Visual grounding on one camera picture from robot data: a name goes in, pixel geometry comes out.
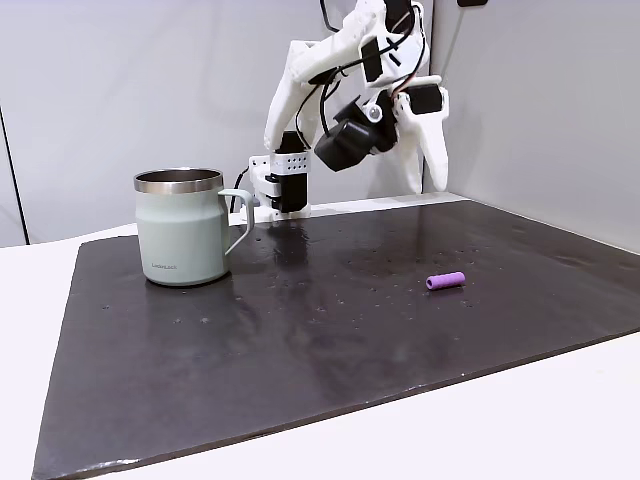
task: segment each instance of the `stainless steel rim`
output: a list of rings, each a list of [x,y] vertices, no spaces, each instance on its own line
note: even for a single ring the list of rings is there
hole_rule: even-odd
[[[222,172],[208,168],[167,168],[139,173],[133,177],[138,192],[157,195],[195,193],[222,188]]]

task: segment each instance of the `white wall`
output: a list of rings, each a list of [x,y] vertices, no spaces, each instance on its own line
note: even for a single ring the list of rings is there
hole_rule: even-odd
[[[0,247],[24,244],[18,202],[4,142],[4,131],[0,125]]]
[[[327,5],[338,23],[355,0]],[[32,241],[133,222],[137,172],[209,166],[233,184],[264,152],[289,42],[326,35],[316,0],[0,0],[0,95]],[[359,90],[349,80],[342,102]],[[312,203],[409,193],[384,158],[312,169]]]
[[[436,0],[432,71],[459,8]],[[489,0],[445,84],[450,189],[640,252],[640,2]]]

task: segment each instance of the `black cable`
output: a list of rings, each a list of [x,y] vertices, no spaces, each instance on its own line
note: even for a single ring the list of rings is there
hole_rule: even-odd
[[[331,98],[331,95],[336,93],[336,90],[338,90],[338,87],[340,86],[340,82],[341,82],[341,80],[338,80],[336,82],[336,85],[333,87],[333,90],[331,90],[329,93],[327,93],[327,98],[325,98],[325,100],[329,100]]]
[[[328,30],[331,30],[334,33],[337,33],[340,31],[340,29],[333,27],[330,23],[329,23],[329,16],[327,15],[327,7],[324,4],[324,0],[320,0],[320,8],[322,9],[322,17],[324,18],[324,24],[327,27]]]
[[[298,115],[300,115],[300,112],[302,111],[302,107],[304,107],[304,104],[309,101],[309,99],[313,96],[313,94],[316,93],[318,88],[320,88],[320,84],[318,84],[315,87],[313,87],[313,90],[311,90],[311,93],[309,93],[309,95],[307,95],[307,97],[302,101],[302,104],[300,105],[300,108],[298,108],[298,111],[296,112],[296,121],[295,121],[296,132],[298,133],[298,138],[300,138],[300,141],[304,144],[304,146],[305,146],[305,148],[307,150],[309,150],[311,148],[311,145],[309,145],[309,142],[307,142],[307,140],[304,138],[304,135],[300,131],[300,127],[298,126]]]
[[[422,34],[422,50],[420,51],[420,57],[418,58],[418,63],[416,63],[416,67],[409,74],[409,76],[400,85],[398,85],[396,88],[393,89],[393,91],[391,92],[391,96],[393,96],[394,92],[402,91],[408,85],[408,83],[413,79],[415,74],[420,69],[420,64],[422,63],[422,59],[424,57],[424,52],[425,52],[425,50],[427,48],[427,37],[424,34],[424,28],[422,28],[422,14],[420,13],[419,9],[418,9],[418,17],[420,19],[420,33]]]
[[[244,174],[247,173],[249,171],[249,167],[245,168],[240,175],[238,175],[238,178],[236,178],[236,184],[233,186],[233,188],[237,189],[240,186],[240,182],[242,181],[242,177],[244,177]],[[233,207],[235,207],[236,205],[236,197],[233,196],[231,197],[231,208],[229,209],[229,213],[233,213]]]
[[[337,67],[335,68],[331,74],[329,75],[329,77],[327,78],[327,81],[324,84],[324,87],[322,89],[322,94],[320,95],[320,122],[322,123],[322,129],[324,130],[324,134],[326,136],[331,136],[329,133],[329,128],[327,127],[327,118],[325,115],[325,111],[324,111],[324,104],[327,101],[327,91],[329,89],[329,85],[331,85],[331,83],[333,82],[333,80],[335,79],[336,75],[338,73],[343,73],[345,70],[348,70],[351,67],[355,67],[356,65],[360,65],[364,62],[366,62],[367,60],[370,60],[372,58],[376,58],[376,57],[382,57],[382,55],[384,55],[385,53],[396,49],[399,45],[401,45],[407,38],[409,38],[409,35],[411,35],[411,32],[413,31],[413,27],[415,26],[415,21],[416,21],[416,15],[415,12],[413,11],[413,6],[411,5],[411,0],[407,0],[407,5],[409,6],[409,9],[411,11],[411,25],[409,25],[409,28],[407,29],[407,31],[404,33],[404,35],[402,36],[402,38],[400,40],[398,40],[397,43],[393,43],[390,42],[390,45],[388,45],[387,47],[383,48],[382,50],[380,50],[377,53],[372,53],[370,55],[367,55],[365,57],[362,57],[358,60],[354,60],[352,62],[346,63],[344,65],[342,65],[341,67]]]
[[[27,221],[24,218],[24,210],[22,209],[22,201],[20,200],[20,192],[18,191],[18,180],[16,179],[16,171],[13,168],[13,160],[11,158],[11,151],[9,150],[9,140],[7,138],[7,129],[4,125],[4,116],[2,115],[2,107],[0,107],[0,126],[2,127],[2,133],[4,134],[4,144],[7,148],[7,158],[9,159],[9,169],[11,170],[11,179],[13,180],[13,189],[16,192],[16,202],[18,203],[18,213],[20,214],[20,222],[22,223],[22,234],[24,235],[24,241],[27,245],[31,245],[29,241],[29,232],[27,231]]]

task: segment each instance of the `dark tabletop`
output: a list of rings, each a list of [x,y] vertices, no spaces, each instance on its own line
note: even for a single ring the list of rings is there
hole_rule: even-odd
[[[35,479],[217,448],[640,330],[640,257],[469,201],[257,225],[231,269],[166,288],[142,275],[137,237],[80,248]],[[425,289],[453,271],[464,288]]]

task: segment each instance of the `mug handle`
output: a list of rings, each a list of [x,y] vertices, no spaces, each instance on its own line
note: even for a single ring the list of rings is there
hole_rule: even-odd
[[[247,207],[247,229],[242,234],[242,236],[238,240],[236,240],[236,243],[231,245],[229,247],[229,250],[224,253],[225,255],[229,255],[231,253],[231,250],[236,248],[238,244],[242,240],[244,240],[247,235],[249,235],[249,232],[253,230],[253,227],[255,226],[255,219],[253,218],[253,195],[251,195],[246,190],[238,190],[236,188],[224,188],[218,192],[218,195],[222,197],[227,195],[239,197],[240,200],[242,200],[242,203],[244,203],[245,207]]]

